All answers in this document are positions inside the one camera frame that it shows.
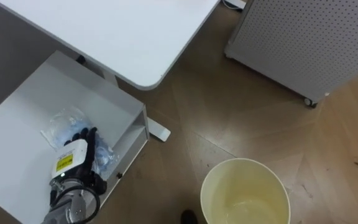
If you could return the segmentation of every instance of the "white perforated panel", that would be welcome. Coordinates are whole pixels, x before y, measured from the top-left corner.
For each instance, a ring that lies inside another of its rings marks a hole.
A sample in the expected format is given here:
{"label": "white perforated panel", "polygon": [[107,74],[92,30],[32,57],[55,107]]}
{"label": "white perforated panel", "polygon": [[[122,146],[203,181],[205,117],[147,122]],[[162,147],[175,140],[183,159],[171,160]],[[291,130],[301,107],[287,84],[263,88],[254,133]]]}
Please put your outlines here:
{"label": "white perforated panel", "polygon": [[318,101],[358,75],[358,1],[253,0],[226,55]]}

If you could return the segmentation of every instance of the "desk leg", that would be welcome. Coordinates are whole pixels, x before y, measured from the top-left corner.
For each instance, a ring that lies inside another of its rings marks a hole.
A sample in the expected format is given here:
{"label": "desk leg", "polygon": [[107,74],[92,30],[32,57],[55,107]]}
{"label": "desk leg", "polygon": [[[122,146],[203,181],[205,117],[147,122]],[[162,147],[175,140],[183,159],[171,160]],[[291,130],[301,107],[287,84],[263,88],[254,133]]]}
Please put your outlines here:
{"label": "desk leg", "polygon": [[[81,62],[78,62],[78,63],[81,63],[82,65],[84,65],[86,68],[88,68],[92,72],[103,77],[105,80],[109,81],[110,83],[112,83],[113,85],[115,85],[116,87],[119,88],[118,83],[117,83],[117,78],[115,75],[103,70],[102,68],[95,65],[94,63],[85,61],[85,59],[83,59],[83,61],[81,59]],[[161,124],[157,123],[156,121],[154,121],[153,119],[151,119],[149,117],[147,118],[147,124],[148,124],[147,126],[149,128],[150,134],[154,135],[155,137],[157,137],[159,140],[161,140],[163,142],[165,142],[168,139],[169,135],[171,135],[170,130],[168,130],[166,127],[162,126]]]}

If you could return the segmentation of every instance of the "blue plastic wrap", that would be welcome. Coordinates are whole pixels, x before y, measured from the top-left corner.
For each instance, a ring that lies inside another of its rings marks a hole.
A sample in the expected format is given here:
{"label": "blue plastic wrap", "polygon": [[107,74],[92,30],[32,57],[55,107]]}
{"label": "blue plastic wrap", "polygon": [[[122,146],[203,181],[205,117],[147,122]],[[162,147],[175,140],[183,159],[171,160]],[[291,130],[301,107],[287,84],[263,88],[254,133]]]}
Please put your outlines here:
{"label": "blue plastic wrap", "polygon": [[[84,128],[92,127],[94,127],[93,124],[85,114],[80,109],[72,106],[63,109],[52,117],[48,128],[41,131],[41,134],[58,151],[74,134],[81,132]],[[92,170],[97,174],[101,174],[107,169],[108,165],[117,162],[117,160],[118,158],[111,147],[96,133],[95,160]]]}

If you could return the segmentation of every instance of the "shoe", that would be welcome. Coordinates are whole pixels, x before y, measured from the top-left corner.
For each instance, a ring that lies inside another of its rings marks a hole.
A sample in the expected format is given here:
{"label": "shoe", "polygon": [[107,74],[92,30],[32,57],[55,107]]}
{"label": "shoe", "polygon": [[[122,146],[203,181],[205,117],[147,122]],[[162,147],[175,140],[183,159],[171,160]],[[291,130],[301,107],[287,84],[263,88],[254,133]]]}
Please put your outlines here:
{"label": "shoe", "polygon": [[196,214],[192,210],[185,210],[180,216],[180,224],[198,224]]}

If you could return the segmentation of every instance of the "cable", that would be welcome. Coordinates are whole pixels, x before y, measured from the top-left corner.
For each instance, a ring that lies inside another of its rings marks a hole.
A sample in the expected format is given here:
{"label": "cable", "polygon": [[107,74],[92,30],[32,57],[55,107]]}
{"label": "cable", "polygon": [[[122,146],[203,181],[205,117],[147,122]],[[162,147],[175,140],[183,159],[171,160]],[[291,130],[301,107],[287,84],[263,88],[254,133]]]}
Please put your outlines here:
{"label": "cable", "polygon": [[236,6],[232,7],[232,6],[227,5],[226,0],[222,0],[222,3],[229,9],[241,9],[239,7],[236,7]]}
{"label": "cable", "polygon": [[94,197],[94,199],[96,200],[96,206],[95,206],[95,209],[92,213],[92,215],[90,215],[88,218],[85,218],[84,220],[82,221],[79,221],[79,222],[76,222],[76,223],[72,223],[72,224],[84,224],[84,223],[88,223],[90,222],[99,212],[99,209],[100,209],[100,198],[99,198],[99,195],[93,191],[92,189],[90,189],[89,187],[84,187],[82,185],[77,185],[77,186],[74,186],[74,187],[69,187],[65,190],[63,190],[59,196],[50,204],[51,207],[54,207],[56,206],[56,204],[59,202],[60,199],[62,199],[62,197],[67,194],[68,192],[71,192],[73,190],[84,190],[84,191],[87,191],[89,193],[91,193]]}

